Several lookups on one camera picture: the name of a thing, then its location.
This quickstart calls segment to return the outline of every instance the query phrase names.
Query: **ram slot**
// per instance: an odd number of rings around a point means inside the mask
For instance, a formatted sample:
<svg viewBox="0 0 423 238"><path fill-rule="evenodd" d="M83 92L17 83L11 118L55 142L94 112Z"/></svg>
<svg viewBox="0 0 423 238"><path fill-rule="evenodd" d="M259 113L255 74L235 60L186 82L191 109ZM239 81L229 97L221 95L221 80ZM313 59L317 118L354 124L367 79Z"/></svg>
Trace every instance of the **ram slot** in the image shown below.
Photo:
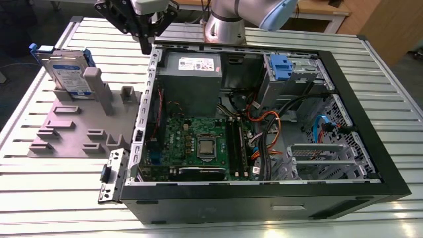
<svg viewBox="0 0 423 238"><path fill-rule="evenodd" d="M242 170L239 171L242 173L242 176L247 175L247 150L246 150L246 139L245 139L245 128L243 128L243 122L239 121L239 143L241 143L241 149L242 149L242 157L241 157L241 165L242 165Z"/></svg>
<svg viewBox="0 0 423 238"><path fill-rule="evenodd" d="M241 176L245 175L245 165L243 165L243 145L242 145L242 132L239 122L234 121L233 125L233 133L234 133L234 144L235 144L235 154L237 154L237 165L238 165L238 174Z"/></svg>
<svg viewBox="0 0 423 238"><path fill-rule="evenodd" d="M229 121L226 125L226 143L229 149L229 156L230 156L230 174L234 176L238 171L238 158L235 152L235 141L234 141L234 122Z"/></svg>

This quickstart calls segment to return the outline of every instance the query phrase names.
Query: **aluminum workbench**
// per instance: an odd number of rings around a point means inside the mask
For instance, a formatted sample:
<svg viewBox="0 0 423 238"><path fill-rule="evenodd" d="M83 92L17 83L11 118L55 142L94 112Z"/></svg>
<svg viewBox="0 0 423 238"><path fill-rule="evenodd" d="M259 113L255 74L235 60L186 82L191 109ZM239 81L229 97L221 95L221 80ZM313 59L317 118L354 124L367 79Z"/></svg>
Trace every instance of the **aluminum workbench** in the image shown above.
<svg viewBox="0 0 423 238"><path fill-rule="evenodd" d="M125 205L97 203L106 158L27 157L57 99L55 83L42 69L0 134L3 236L423 237L423 113L374 48L353 35L259 29L247 29L246 35L249 45L333 51L413 195L330 221L143 225ZM202 42L203 29L173 24L161 38ZM75 17L57 47L90 47L113 90L145 88L149 56L107 20Z"/></svg>

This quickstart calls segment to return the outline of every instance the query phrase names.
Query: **power supply label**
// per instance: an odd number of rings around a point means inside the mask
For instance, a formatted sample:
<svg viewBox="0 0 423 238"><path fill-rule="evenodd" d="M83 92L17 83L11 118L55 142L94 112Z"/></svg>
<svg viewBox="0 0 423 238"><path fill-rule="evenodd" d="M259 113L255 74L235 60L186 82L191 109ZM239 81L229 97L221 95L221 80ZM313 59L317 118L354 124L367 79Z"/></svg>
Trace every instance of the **power supply label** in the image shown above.
<svg viewBox="0 0 423 238"><path fill-rule="evenodd" d="M75 98L86 98L91 94L91 89L86 79L82 77L82 69L74 65L54 65L55 75L59 78L67 91Z"/></svg>
<svg viewBox="0 0 423 238"><path fill-rule="evenodd" d="M213 58L179 58L179 70L214 71Z"/></svg>

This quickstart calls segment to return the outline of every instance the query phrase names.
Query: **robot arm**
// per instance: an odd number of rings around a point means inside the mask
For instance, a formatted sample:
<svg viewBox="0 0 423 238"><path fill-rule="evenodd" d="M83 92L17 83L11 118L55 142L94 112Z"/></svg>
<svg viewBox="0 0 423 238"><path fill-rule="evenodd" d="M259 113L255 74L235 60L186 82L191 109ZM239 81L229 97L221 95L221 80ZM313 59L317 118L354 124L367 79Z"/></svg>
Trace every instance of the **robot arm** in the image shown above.
<svg viewBox="0 0 423 238"><path fill-rule="evenodd" d="M281 29L295 10L298 0L214 0L206 26L206 39L214 43L242 44L245 20L267 31ZM173 0L98 0L97 11L125 33L141 42L142 52L151 53L151 43L178 16Z"/></svg>
<svg viewBox="0 0 423 238"><path fill-rule="evenodd" d="M131 33L141 42L143 54L150 55L154 38L175 20L179 4L173 0L99 0L95 10L125 34Z"/></svg>
<svg viewBox="0 0 423 238"><path fill-rule="evenodd" d="M207 41L242 44L246 40L243 19L263 30L279 30L297 3L298 0L215 0L206 25Z"/></svg>

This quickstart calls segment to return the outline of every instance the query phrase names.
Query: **motherboard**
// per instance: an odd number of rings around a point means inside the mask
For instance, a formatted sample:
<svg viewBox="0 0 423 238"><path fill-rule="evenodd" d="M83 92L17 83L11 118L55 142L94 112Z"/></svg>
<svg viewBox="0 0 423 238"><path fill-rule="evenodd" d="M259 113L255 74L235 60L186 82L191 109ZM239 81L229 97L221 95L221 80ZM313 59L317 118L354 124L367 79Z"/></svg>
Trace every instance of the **motherboard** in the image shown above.
<svg viewBox="0 0 423 238"><path fill-rule="evenodd" d="M166 126L165 149L150 151L150 165L141 166L145 181L251 179L249 121L174 117Z"/></svg>

